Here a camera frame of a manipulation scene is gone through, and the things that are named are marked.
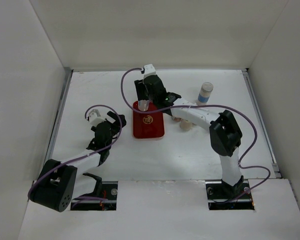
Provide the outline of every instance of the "beige round object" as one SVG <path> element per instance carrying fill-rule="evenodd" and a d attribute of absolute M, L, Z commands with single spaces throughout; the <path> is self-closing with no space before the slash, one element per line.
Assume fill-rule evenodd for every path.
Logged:
<path fill-rule="evenodd" d="M 184 131 L 189 131 L 192 128 L 192 122 L 182 119 L 180 122 L 180 128 Z"/>
<path fill-rule="evenodd" d="M 177 123 L 180 122 L 180 121 L 182 120 L 182 118 L 180 118 L 180 117 L 175 117 L 175 116 L 172 116 L 171 118 L 172 118 L 173 121 L 175 121 L 175 122 L 177 122 Z"/>

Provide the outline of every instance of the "blue label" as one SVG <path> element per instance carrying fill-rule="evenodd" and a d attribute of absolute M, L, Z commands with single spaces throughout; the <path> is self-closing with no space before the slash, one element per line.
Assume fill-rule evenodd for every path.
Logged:
<path fill-rule="evenodd" d="M 206 102 L 208 102 L 209 97 L 204 97 L 204 96 L 201 96 L 201 95 L 199 94 L 198 100 L 199 100 L 200 103 L 205 104 Z"/>

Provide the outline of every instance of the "white wall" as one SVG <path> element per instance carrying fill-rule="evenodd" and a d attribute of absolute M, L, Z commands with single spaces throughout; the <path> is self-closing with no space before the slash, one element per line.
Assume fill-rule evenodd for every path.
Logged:
<path fill-rule="evenodd" d="M 290 0 L 249 74 L 282 176 L 300 207 L 300 0 Z"/>
<path fill-rule="evenodd" d="M 31 0 L 64 66 L 247 68 L 287 0 Z"/>
<path fill-rule="evenodd" d="M 64 70 L 28 0 L 0 0 L 0 240 L 18 238 Z"/>

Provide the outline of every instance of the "bottle with blue label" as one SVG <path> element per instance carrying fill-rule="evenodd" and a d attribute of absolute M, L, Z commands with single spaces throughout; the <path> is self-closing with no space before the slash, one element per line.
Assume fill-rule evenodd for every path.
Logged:
<path fill-rule="evenodd" d="M 201 90 L 198 96 L 197 105 L 206 105 L 214 86 L 210 82 L 204 82 L 201 86 Z"/>

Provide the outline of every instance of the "gold logo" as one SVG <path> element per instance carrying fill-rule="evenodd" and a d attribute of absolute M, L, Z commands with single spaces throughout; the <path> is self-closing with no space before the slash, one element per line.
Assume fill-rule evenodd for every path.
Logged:
<path fill-rule="evenodd" d="M 153 121 L 154 121 L 154 119 L 150 115 L 143 117 L 143 123 L 145 123 L 145 124 L 152 124 Z"/>

